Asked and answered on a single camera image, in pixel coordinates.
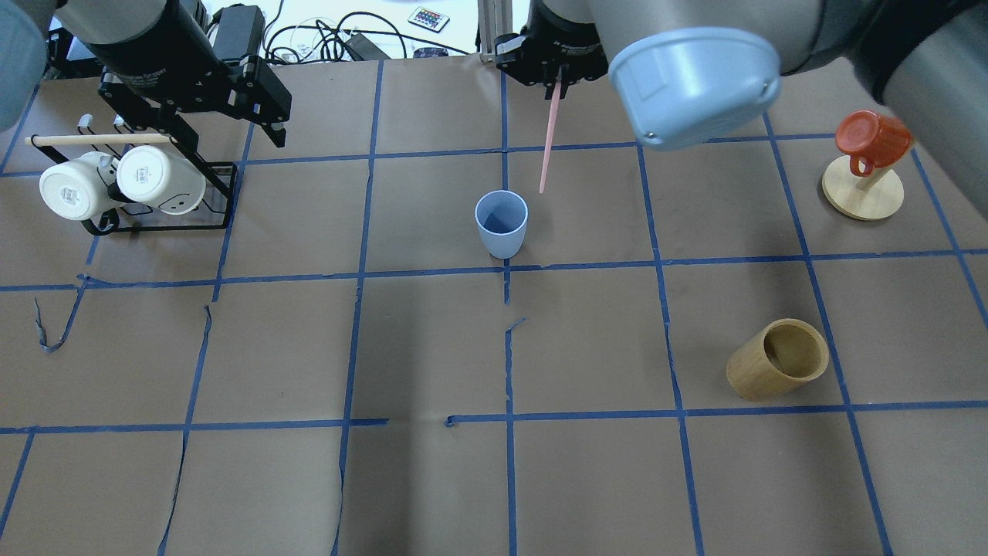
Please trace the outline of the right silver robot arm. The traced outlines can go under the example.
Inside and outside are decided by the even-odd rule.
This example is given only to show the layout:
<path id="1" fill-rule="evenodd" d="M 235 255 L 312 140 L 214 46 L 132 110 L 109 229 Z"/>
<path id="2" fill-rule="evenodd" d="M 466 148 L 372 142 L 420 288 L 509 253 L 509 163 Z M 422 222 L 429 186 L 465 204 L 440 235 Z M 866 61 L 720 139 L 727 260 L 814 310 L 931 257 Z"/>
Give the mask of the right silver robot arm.
<path id="1" fill-rule="evenodd" d="M 673 151 L 720 137 L 777 101 L 787 75 L 839 57 L 876 103 L 928 144 L 961 128 L 957 54 L 936 42 L 986 22 L 984 1 L 533 1 L 498 36 L 499 70 L 546 97 L 602 76 L 635 140 Z"/>

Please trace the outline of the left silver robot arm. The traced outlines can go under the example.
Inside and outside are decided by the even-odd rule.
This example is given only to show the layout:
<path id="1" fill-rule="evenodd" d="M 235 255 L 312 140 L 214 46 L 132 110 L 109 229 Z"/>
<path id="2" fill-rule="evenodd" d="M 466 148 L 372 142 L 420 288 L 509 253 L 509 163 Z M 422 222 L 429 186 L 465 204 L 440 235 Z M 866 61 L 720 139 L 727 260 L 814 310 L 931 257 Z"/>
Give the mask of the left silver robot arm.
<path id="1" fill-rule="evenodd" d="M 223 10 L 209 38 L 182 1 L 4 1 L 3 129 L 20 120 L 42 79 L 52 20 L 102 64 L 100 95 L 134 129 L 195 147 L 182 116 L 220 113 L 285 145 L 292 95 L 261 57 L 264 18 L 254 5 Z"/>

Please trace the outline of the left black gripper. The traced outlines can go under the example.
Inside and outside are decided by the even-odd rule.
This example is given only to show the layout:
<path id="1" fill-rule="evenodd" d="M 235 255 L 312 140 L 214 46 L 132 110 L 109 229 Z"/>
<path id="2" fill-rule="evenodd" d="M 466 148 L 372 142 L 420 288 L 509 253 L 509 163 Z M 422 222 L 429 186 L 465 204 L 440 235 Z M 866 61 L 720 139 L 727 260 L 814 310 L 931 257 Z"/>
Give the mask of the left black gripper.
<path id="1" fill-rule="evenodd" d="M 137 129 L 182 136 L 177 113 L 216 112 L 258 124 L 286 146 L 292 94 L 259 54 L 227 66 L 198 28 L 156 27 L 99 46 L 105 66 L 99 95 Z"/>

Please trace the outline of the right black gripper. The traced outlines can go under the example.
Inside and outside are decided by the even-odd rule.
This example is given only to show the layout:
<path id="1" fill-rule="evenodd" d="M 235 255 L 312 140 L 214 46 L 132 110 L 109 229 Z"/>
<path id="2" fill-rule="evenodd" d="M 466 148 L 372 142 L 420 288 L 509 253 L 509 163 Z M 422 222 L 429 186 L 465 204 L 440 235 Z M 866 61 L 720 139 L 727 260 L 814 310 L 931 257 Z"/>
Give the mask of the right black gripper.
<path id="1" fill-rule="evenodd" d="M 519 34 L 497 36 L 495 64 L 519 84 L 546 87 L 595 81 L 608 68 L 596 25 L 548 15 L 533 15 Z"/>

